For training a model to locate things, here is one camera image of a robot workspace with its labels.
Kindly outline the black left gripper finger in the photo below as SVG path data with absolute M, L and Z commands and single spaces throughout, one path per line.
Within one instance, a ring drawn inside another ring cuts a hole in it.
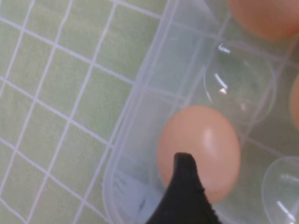
M 195 159 L 188 153 L 174 155 L 170 184 L 148 224 L 220 224 L 205 195 Z

